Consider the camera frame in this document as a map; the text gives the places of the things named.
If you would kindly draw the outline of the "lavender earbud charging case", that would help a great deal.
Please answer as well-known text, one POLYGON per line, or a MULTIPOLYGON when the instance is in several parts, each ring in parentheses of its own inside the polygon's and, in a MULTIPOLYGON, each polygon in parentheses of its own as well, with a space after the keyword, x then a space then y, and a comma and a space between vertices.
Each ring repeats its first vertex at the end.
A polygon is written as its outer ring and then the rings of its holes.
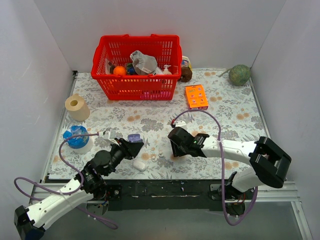
POLYGON ((133 133, 133 134, 129 134, 127 136, 127 140, 130 142, 130 143, 142 143, 143 140, 141 138, 141 135, 139 133, 133 133))

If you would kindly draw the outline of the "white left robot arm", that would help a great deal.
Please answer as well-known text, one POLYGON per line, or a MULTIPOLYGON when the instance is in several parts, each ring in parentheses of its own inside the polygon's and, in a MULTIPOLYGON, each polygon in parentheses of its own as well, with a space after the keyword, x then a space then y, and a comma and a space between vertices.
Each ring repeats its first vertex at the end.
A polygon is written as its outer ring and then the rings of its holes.
POLYGON ((100 150, 84 168, 58 191, 28 207, 14 211, 14 225, 22 240, 39 240, 59 218, 86 201, 107 200, 112 195, 103 177, 116 171, 122 160, 132 160, 140 152, 143 142, 128 142, 123 138, 111 149, 100 150))

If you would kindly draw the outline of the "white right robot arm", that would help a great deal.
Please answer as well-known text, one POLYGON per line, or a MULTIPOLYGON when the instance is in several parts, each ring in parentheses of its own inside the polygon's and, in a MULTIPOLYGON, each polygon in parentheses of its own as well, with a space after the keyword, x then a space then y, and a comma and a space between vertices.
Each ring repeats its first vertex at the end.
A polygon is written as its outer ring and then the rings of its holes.
POLYGON ((185 128, 176 126, 168 134, 172 156, 179 161, 172 165, 167 152, 151 155, 155 166, 148 167, 142 157, 134 159, 130 168, 121 168, 117 173, 127 180, 182 181, 213 180, 213 176, 202 174, 210 169, 213 158, 221 158, 220 185, 213 189, 216 195, 227 200, 237 199, 247 191, 266 185, 283 187, 291 164, 291 158, 270 138, 260 137, 258 141, 234 141, 217 139, 208 134, 191 135, 185 128))

